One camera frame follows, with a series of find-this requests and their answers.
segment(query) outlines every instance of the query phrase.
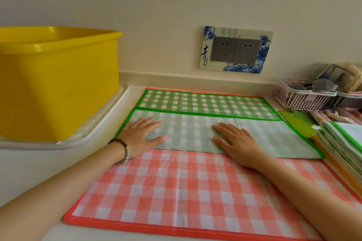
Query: white wall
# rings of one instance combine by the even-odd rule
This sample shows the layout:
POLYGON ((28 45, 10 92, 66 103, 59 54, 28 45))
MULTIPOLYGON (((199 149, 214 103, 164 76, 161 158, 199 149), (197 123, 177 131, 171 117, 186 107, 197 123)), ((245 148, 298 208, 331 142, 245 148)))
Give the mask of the white wall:
POLYGON ((362 0, 0 0, 2 26, 122 31, 121 70, 253 82, 361 61, 361 16, 362 0), (274 31, 262 73, 199 70, 205 25, 274 31))

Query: checkered pattern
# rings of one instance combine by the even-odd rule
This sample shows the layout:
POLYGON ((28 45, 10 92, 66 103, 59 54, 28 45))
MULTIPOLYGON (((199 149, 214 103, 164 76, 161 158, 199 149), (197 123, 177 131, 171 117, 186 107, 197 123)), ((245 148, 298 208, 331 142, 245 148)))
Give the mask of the checkered pattern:
POLYGON ((167 140, 159 149, 177 149, 182 151, 213 152, 226 154, 214 144, 214 136, 227 139, 215 131, 211 125, 232 123, 238 128, 247 129, 260 146, 273 157, 284 158, 320 158, 319 153, 294 133, 283 121, 250 120, 239 118, 221 118, 201 115, 160 113, 157 111, 135 110, 131 120, 142 117, 155 117, 163 124, 151 132, 147 139, 167 135, 167 140))
POLYGON ((235 117, 279 119, 262 97, 226 96, 225 98, 235 117))
POLYGON ((262 97, 157 90, 146 90, 145 94, 146 96, 137 108, 279 120, 276 112, 265 104, 262 97))
POLYGON ((157 110, 180 111, 181 97, 181 92, 148 90, 139 106, 157 110))
POLYGON ((264 151, 273 157, 316 158, 321 156, 290 129, 284 121, 265 121, 236 118, 236 126, 246 129, 264 151))
MULTIPOLYGON (((321 161, 280 161, 362 209, 321 161)), ((226 155, 211 153, 152 149, 125 165, 112 166, 85 193, 73 217, 103 219, 102 225, 113 227, 129 222, 321 240, 268 179, 226 155)))
POLYGON ((232 116, 227 101, 222 95, 183 93, 181 111, 190 113, 212 113, 232 116))
POLYGON ((167 135, 167 140, 156 146, 160 149, 178 149, 182 151, 213 152, 226 154, 212 141, 214 136, 226 139, 215 131, 211 125, 220 121, 235 124, 233 118, 219 118, 199 115, 185 115, 175 113, 160 113, 157 111, 135 110, 131 120, 137 121, 142 117, 155 117, 155 121, 163 121, 163 124, 151 132, 147 139, 153 139, 160 135, 167 135))

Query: baseboard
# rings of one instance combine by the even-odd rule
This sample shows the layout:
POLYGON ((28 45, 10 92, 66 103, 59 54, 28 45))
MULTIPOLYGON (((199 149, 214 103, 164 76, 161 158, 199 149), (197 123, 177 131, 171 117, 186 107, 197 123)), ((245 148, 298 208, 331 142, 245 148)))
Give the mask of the baseboard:
POLYGON ((234 93, 240 95, 273 96, 275 84, 168 76, 120 71, 120 81, 133 86, 181 89, 188 91, 234 93))

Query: chinese character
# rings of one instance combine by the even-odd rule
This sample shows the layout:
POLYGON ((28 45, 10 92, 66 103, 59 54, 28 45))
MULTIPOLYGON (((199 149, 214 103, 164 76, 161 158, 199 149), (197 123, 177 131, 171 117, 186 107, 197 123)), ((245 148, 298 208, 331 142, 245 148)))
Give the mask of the chinese character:
POLYGON ((201 54, 203 57, 202 57, 202 60, 204 61, 203 65, 206 66, 207 62, 208 62, 208 59, 206 57, 206 53, 207 53, 207 48, 208 46, 206 45, 206 47, 203 49, 204 52, 201 54))

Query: blue and white floral socket cover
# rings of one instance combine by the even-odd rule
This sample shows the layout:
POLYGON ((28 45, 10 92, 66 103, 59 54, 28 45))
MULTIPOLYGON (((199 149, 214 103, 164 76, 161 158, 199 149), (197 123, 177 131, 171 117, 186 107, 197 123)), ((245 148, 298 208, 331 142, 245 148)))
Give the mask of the blue and white floral socket cover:
POLYGON ((221 28, 214 26, 206 26, 201 50, 201 70, 216 71, 233 71, 247 72, 251 74, 260 74, 268 54, 274 32, 257 31, 247 29, 221 28), (210 61, 212 43, 215 36, 231 37, 231 38, 247 38, 261 40, 258 56, 254 65, 249 64, 233 64, 218 61, 210 61))

